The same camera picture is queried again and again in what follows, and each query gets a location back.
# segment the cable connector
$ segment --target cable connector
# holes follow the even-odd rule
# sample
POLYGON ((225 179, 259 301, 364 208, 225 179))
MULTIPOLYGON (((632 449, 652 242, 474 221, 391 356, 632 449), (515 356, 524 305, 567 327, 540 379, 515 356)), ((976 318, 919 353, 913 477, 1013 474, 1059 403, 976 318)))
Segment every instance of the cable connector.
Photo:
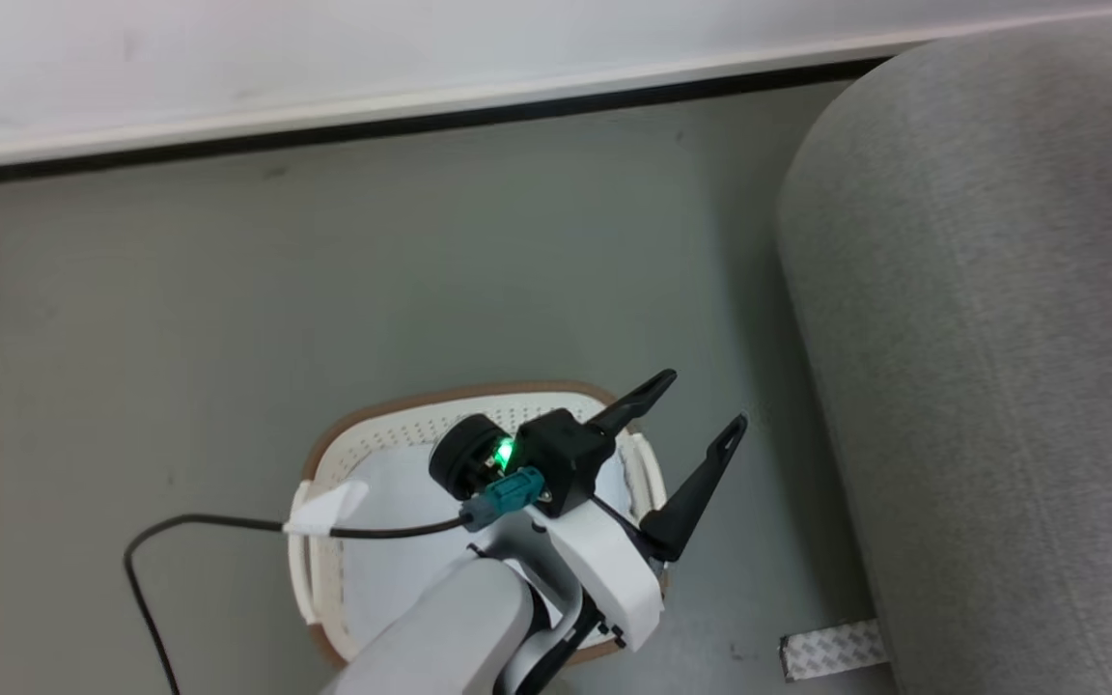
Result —
POLYGON ((471 519, 466 530, 485 529, 509 512, 534 505, 544 493, 544 474, 528 466, 486 486, 483 494, 463 503, 463 517, 471 519))

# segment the floor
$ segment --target floor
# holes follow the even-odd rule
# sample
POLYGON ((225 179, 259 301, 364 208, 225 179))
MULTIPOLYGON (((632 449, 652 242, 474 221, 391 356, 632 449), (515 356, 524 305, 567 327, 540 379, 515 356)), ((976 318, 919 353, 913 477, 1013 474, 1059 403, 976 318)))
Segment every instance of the floor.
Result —
MULTIPOLYGON (((282 518, 340 415, 460 384, 679 381, 669 487, 754 427, 661 631, 554 692, 784 683, 785 633, 871 616, 773 249, 782 172, 843 85, 0 186, 0 692, 158 695, 120 555, 188 510, 282 518)), ((173 532, 142 585, 189 695, 332 672, 281 538, 173 532)))

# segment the wall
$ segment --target wall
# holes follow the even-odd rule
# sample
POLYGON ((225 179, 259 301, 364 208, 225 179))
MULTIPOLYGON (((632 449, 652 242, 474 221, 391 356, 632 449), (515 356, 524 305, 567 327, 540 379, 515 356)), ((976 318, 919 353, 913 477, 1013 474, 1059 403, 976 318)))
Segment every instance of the wall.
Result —
POLYGON ((0 163, 895 51, 1112 0, 0 0, 0 163))

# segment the black cable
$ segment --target black cable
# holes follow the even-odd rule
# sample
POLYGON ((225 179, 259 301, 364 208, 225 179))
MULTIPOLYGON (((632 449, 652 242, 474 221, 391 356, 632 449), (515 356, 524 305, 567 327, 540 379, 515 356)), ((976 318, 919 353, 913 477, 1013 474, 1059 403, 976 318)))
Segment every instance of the black cable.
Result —
MULTIPOLYGON (((428 525, 414 525, 409 528, 331 528, 328 536, 335 538, 363 538, 363 539, 389 539, 389 538, 413 538, 415 536, 427 536, 431 533, 450 530, 467 523, 467 518, 459 517, 445 520, 445 523, 430 523, 428 525)), ((173 678, 173 667, 169 663, 169 655, 166 653, 166 644, 157 629, 153 620, 153 613, 149 610, 149 603, 145 602, 145 594, 140 590, 140 580, 136 579, 136 564, 132 562, 136 550, 140 548, 145 540, 187 523, 202 523, 208 525, 228 525, 232 528, 247 528, 251 530, 268 530, 282 533, 282 523, 270 523, 264 519, 248 519, 244 517, 224 517, 220 515, 179 515, 168 518, 162 523, 155 523, 149 528, 140 532, 138 536, 128 543, 128 549, 122 552, 122 568, 128 573, 128 582, 131 584, 131 594, 136 597, 136 607, 140 608, 140 615, 145 618, 145 625, 149 627, 149 636, 153 638, 153 647, 157 647, 157 658, 162 662, 162 669, 166 672, 166 682, 169 684, 171 695, 181 695, 178 691, 178 682, 173 678)))

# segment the black strip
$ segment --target black strip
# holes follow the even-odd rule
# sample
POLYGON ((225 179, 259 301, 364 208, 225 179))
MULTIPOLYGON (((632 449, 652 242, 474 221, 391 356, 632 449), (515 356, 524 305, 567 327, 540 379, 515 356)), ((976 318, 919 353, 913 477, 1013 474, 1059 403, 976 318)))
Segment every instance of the black strip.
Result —
POLYGON ((490 107, 490 109, 456 111, 455 113, 411 116, 411 118, 405 119, 335 125, 335 127, 326 128, 268 132, 261 133, 261 136, 228 137, 222 138, 222 140, 149 147, 145 150, 125 150, 125 152, 107 152, 106 155, 88 155, 64 159, 46 159, 46 161, 39 162, 3 165, 0 166, 0 183, 26 178, 62 176, 71 175, 72 172, 95 172, 118 167, 173 162, 180 159, 264 152, 264 150, 280 150, 282 147, 349 142, 353 140, 368 140, 368 138, 376 137, 414 136, 414 133, 450 130, 450 128, 475 128, 481 127, 481 125, 530 121, 535 119, 550 119, 555 118, 555 116, 626 109, 632 106, 668 105, 672 101, 727 97, 729 93, 743 93, 746 91, 770 91, 770 89, 785 89, 788 87, 801 87, 801 85, 838 82, 838 80, 860 78, 888 59, 865 58, 860 59, 860 61, 826 62, 821 66, 718 77, 698 80, 697 82, 631 89, 631 91, 592 93, 592 96, 587 97, 535 101, 529 105, 495 106, 490 107))

